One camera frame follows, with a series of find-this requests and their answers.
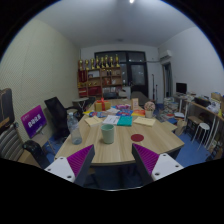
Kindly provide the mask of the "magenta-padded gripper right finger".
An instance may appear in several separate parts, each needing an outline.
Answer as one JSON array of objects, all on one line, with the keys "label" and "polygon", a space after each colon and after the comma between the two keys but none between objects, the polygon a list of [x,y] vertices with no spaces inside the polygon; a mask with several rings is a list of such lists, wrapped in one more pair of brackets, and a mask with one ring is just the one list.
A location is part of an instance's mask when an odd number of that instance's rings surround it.
[{"label": "magenta-padded gripper right finger", "polygon": [[183,169],[167,153],[157,154],[138,144],[132,144],[132,154],[144,185]]}]

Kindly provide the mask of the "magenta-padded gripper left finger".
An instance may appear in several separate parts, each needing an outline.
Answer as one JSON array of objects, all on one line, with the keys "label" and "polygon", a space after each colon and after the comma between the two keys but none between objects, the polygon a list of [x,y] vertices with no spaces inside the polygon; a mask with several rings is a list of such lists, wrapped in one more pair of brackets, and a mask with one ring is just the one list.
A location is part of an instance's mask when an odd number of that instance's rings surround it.
[{"label": "magenta-padded gripper left finger", "polygon": [[83,186],[94,155],[94,145],[89,145],[69,157],[58,157],[46,171]]}]

